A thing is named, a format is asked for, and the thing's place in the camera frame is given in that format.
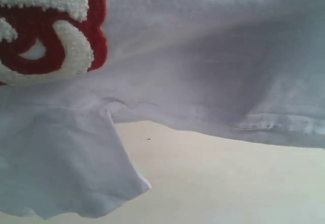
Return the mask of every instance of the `beige wall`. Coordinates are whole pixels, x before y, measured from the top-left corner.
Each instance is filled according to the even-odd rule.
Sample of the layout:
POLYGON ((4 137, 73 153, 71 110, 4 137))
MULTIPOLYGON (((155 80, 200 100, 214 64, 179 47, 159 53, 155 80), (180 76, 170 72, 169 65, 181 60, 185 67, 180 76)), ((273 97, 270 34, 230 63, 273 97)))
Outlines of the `beige wall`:
POLYGON ((0 214, 0 223, 325 223, 324 150, 230 141, 149 122, 117 128, 153 190, 97 220, 0 214))

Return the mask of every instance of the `red embroidered patch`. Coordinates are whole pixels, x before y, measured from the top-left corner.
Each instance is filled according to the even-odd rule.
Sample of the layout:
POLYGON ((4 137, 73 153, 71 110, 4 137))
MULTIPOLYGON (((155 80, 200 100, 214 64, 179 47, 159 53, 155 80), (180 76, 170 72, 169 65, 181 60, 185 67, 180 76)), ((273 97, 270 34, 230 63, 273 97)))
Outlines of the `red embroidered patch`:
POLYGON ((23 75, 48 74, 60 70, 66 52, 53 24, 64 20, 83 33, 91 45, 93 61, 88 71, 100 68, 108 53, 106 39, 101 31, 106 15, 106 0, 88 0, 88 3, 87 19, 82 22, 71 18, 67 12, 55 9, 43 11, 42 7, 0 7, 0 18, 4 18, 18 33, 18 38, 11 43, 0 42, 0 62, 23 75), (32 48, 37 39, 46 48, 44 56, 36 60, 20 56, 32 48))

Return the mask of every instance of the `white wall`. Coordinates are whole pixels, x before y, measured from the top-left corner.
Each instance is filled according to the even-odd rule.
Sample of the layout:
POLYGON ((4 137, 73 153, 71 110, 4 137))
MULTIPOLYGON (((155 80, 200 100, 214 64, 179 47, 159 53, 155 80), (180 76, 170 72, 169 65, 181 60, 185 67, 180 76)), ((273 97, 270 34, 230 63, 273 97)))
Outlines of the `white wall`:
POLYGON ((149 122, 117 127, 153 190, 97 220, 0 214, 0 223, 325 223, 324 150, 224 140, 149 122))

